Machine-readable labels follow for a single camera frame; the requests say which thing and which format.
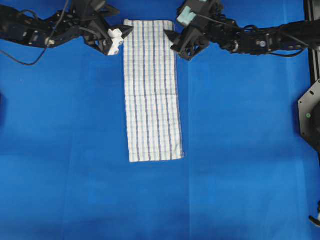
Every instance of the blue tablecloth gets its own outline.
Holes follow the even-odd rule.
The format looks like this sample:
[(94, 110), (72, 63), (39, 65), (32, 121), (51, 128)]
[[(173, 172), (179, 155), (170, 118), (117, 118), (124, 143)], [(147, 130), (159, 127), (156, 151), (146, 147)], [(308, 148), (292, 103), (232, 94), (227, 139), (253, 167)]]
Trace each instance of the blue tablecloth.
[[(182, 0), (110, 0), (123, 19), (175, 20)], [(41, 18), (63, 0), (1, 0)], [(301, 0), (223, 0), (242, 27), (304, 19)], [(31, 61), (40, 49), (1, 41)], [(130, 164), (123, 52), (76, 39), (25, 67), (0, 56), (0, 239), (318, 240), (318, 156), (299, 136), (308, 54), (178, 60), (186, 158)]]

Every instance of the cable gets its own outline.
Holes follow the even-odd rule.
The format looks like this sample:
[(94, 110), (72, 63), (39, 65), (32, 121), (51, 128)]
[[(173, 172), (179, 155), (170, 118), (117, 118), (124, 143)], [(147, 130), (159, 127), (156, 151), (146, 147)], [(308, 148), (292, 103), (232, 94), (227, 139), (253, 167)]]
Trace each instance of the cable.
[(3, 50), (0, 50), (0, 53), (7, 56), (8, 58), (10, 58), (11, 60), (15, 61), (16, 63), (18, 64), (21, 64), (21, 65), (24, 65), (24, 66), (33, 66), (35, 64), (37, 64), (39, 62), (39, 60), (43, 57), (43, 55), (45, 54), (45, 52), (47, 51), (49, 45), (50, 45), (50, 40), (51, 38), (54, 36), (58, 26), (60, 25), (60, 23), (62, 22), (64, 16), (65, 16), (65, 13), (66, 13), (66, 10), (67, 10), (67, 7), (68, 7), (68, 4), (69, 4), (69, 0), (66, 0), (65, 1), (65, 5), (64, 5), (64, 8), (63, 8), (63, 11), (62, 11), (62, 14), (61, 14), (61, 17), (60, 19), (58, 20), (58, 22), (56, 23), (55, 27), (53, 28), (53, 31), (51, 33), (51, 35), (49, 36), (49, 38), (47, 39), (47, 45), (45, 46), (44, 50), (42, 51), (42, 53), (40, 54), (40, 56), (32, 63), (25, 63), (25, 62), (22, 62), (22, 61), (19, 61), (17, 60), (16, 58), (14, 58), (13, 56), (11, 56), (9, 53), (6, 53), (5, 51)]
[(19, 18), (24, 13), (31, 13), (33, 15), (34, 19), (39, 21), (38, 15), (32, 10), (22, 10), (21, 12), (18, 13), (17, 17)]
[(283, 57), (283, 58), (293, 58), (293, 57), (296, 57), (296, 56), (302, 54), (304, 52), (304, 50), (306, 50), (306, 49), (304, 48), (294, 54), (288, 54), (288, 55), (278, 54), (278, 53), (268, 53), (268, 55), (274, 55), (274, 56)]
[(214, 20), (214, 19), (212, 19), (212, 18), (210, 18), (210, 17), (207, 17), (207, 16), (203, 16), (203, 15), (200, 15), (200, 14), (196, 14), (196, 15), (199, 16), (199, 17), (201, 17), (201, 18), (207, 19), (207, 20), (209, 20), (209, 21), (211, 21), (211, 22), (217, 23), (217, 24), (223, 24), (223, 25), (226, 25), (226, 26), (229, 26), (229, 27), (231, 27), (231, 28), (238, 29), (238, 30), (241, 30), (241, 31), (244, 30), (244, 29), (241, 28), (241, 27), (233, 26), (233, 25), (231, 25), (231, 24), (228, 24), (228, 23), (225, 23), (225, 22), (222, 22), (222, 21), (217, 21), (217, 20)]
[(80, 30), (83, 30), (83, 31), (86, 31), (86, 32), (88, 32), (88, 33), (91, 33), (91, 34), (93, 34), (93, 35), (95, 35), (97, 38), (98, 38), (98, 33), (97, 32), (95, 32), (95, 31), (93, 31), (93, 30), (91, 30), (91, 29), (89, 29), (89, 28), (85, 28), (85, 27), (79, 27), (79, 29)]

